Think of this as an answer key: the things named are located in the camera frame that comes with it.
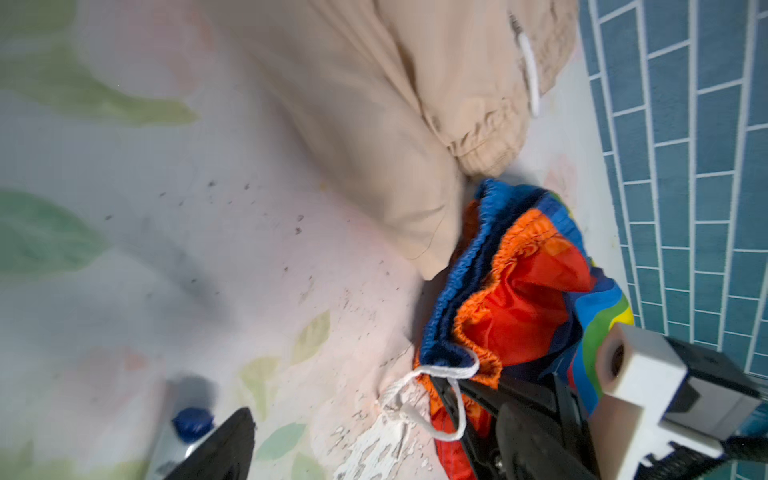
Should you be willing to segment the multicolour shorts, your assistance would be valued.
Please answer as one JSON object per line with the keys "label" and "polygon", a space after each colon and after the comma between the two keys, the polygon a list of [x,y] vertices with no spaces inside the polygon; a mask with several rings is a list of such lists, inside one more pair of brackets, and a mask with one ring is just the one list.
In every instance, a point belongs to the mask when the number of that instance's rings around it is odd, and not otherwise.
{"label": "multicolour shorts", "polygon": [[447,476],[471,479],[475,473],[457,417],[445,407],[454,393],[438,392],[429,367],[469,368],[475,383],[491,389],[506,377],[557,378],[591,414],[603,395],[599,348],[613,327],[634,322],[630,300],[589,256],[556,193],[481,182],[414,361]]}

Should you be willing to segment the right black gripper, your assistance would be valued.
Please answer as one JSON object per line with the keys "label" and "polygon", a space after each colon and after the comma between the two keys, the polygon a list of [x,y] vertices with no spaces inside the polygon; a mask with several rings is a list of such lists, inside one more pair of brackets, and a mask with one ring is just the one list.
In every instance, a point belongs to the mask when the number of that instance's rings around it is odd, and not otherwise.
{"label": "right black gripper", "polygon": [[472,479],[598,479],[578,395],[556,375],[529,382],[504,375],[496,389],[472,380],[460,392],[490,415],[485,436],[468,424],[460,440]]}

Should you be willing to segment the beige shorts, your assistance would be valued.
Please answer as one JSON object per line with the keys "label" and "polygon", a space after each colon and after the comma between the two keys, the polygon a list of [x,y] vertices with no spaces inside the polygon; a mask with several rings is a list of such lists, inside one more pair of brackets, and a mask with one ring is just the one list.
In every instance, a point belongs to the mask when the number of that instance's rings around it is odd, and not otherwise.
{"label": "beige shorts", "polygon": [[575,1],[208,1],[314,159],[423,278],[464,183],[501,175],[577,38]]}

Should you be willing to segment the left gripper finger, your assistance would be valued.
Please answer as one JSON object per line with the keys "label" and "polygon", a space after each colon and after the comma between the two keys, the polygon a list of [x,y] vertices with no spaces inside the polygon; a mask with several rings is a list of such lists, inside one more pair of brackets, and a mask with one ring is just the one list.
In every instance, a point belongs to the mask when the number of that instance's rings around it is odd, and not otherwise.
{"label": "left gripper finger", "polygon": [[253,460],[256,423],[251,410],[236,410],[164,479],[247,479]]}

